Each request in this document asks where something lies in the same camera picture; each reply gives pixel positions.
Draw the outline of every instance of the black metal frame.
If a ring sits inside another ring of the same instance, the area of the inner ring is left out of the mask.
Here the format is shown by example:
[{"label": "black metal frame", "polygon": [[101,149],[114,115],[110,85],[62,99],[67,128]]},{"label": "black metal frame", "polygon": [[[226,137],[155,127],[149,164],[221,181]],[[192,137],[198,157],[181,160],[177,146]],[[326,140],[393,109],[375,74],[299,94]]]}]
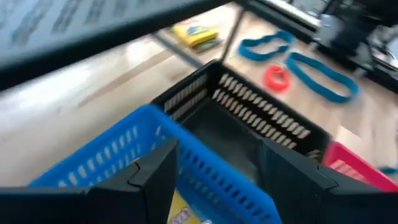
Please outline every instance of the black metal frame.
[{"label": "black metal frame", "polygon": [[[244,11],[250,11],[254,13],[264,20],[273,23],[277,27],[290,32],[291,34],[296,36],[296,38],[307,44],[315,41],[313,39],[313,36],[318,29],[317,26],[310,24],[305,19],[292,15],[290,12],[287,12],[273,5],[267,0],[234,0],[234,2],[239,4],[242,9],[238,12],[237,19],[234,22],[234,26],[227,39],[226,46],[221,57],[222,62],[225,60],[229,52],[231,43],[243,18]],[[197,63],[199,61],[195,57],[185,52],[182,52],[181,49],[172,44],[169,40],[167,40],[167,38],[164,38],[159,34],[153,34],[152,36],[155,37],[155,39],[157,39],[161,44],[165,45],[167,48],[177,53],[179,56],[181,56],[181,58],[188,61],[195,67],[201,67],[203,65],[203,63],[201,62]],[[355,58],[349,58],[345,55],[341,55],[338,52],[334,52],[329,47],[322,44],[318,46],[317,50],[320,53],[330,57],[334,61],[340,63],[342,66],[350,71],[354,71],[357,68],[363,68],[363,65],[360,64],[360,62],[357,61]],[[395,94],[398,94],[398,80],[391,77],[392,73],[398,74],[398,68],[395,68],[392,65],[382,60],[379,60],[378,58],[375,58],[374,61],[375,64],[373,70],[366,71],[364,76],[372,80],[373,82],[383,86],[384,88],[393,91]]]}]

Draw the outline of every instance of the pink plastic basket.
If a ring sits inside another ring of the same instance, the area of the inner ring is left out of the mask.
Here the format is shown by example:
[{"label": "pink plastic basket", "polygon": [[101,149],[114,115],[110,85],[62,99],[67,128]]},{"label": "pink plastic basket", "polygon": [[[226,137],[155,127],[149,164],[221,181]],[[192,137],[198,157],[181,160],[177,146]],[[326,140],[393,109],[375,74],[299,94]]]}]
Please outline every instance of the pink plastic basket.
[{"label": "pink plastic basket", "polygon": [[398,184],[338,142],[330,143],[322,164],[381,190],[398,191]]}]

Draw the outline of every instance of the basket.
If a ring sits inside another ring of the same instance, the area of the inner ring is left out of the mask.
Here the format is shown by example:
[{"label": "basket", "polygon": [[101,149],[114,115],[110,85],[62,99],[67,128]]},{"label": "basket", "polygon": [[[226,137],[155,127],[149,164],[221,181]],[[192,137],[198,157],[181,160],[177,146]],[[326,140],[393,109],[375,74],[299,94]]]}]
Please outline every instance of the basket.
[{"label": "basket", "polygon": [[318,162],[330,139],[322,128],[216,60],[153,103],[260,187],[258,139],[271,139]]},{"label": "basket", "polygon": [[154,105],[141,106],[31,186],[96,185],[172,136],[180,150],[177,188],[193,208],[215,223],[280,223],[266,193]]},{"label": "basket", "polygon": [[322,163],[381,190],[398,191],[398,184],[338,142],[330,144]]}]

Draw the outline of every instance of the black plastic basket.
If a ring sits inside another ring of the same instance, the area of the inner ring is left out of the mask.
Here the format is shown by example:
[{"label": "black plastic basket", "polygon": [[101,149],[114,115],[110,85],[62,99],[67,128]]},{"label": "black plastic basket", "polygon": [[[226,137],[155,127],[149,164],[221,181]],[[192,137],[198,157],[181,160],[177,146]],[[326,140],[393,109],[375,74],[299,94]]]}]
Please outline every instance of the black plastic basket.
[{"label": "black plastic basket", "polygon": [[258,139],[271,139],[318,162],[330,140],[321,127],[216,60],[153,103],[254,182]]}]

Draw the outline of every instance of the blue strap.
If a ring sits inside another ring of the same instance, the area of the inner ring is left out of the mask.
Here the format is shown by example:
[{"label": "blue strap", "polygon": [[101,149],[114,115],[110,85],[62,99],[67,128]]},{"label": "blue strap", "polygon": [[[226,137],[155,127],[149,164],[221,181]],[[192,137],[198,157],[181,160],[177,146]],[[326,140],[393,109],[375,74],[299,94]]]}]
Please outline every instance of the blue strap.
[{"label": "blue strap", "polygon": [[[268,52],[265,54],[255,53],[250,49],[251,47],[255,47],[255,46],[258,46],[263,43],[268,43],[275,38],[282,39],[282,40],[286,41],[287,44],[281,45],[278,47],[277,50]],[[262,61],[272,58],[276,54],[286,52],[290,48],[290,46],[293,44],[293,41],[294,41],[294,36],[291,33],[286,32],[284,30],[280,30],[280,31],[276,32],[274,35],[265,35],[264,37],[261,37],[260,39],[243,39],[238,47],[238,52],[243,57],[246,57],[250,60],[262,62]]]},{"label": "blue strap", "polygon": [[[341,96],[336,94],[335,92],[329,90],[328,88],[324,87],[323,85],[314,81],[311,77],[309,77],[305,72],[303,72],[299,66],[295,63],[295,61],[299,61],[305,63],[320,72],[324,73],[327,77],[331,78],[332,80],[347,86],[347,88],[351,91],[350,96]],[[322,62],[318,60],[309,58],[297,52],[292,52],[290,55],[285,59],[285,64],[287,68],[292,71],[296,76],[298,76],[301,81],[304,82],[308,87],[310,87],[315,93],[325,97],[327,100],[336,103],[346,103],[353,99],[359,93],[359,86],[356,82],[347,76],[334,71],[333,69],[327,67]]]}]

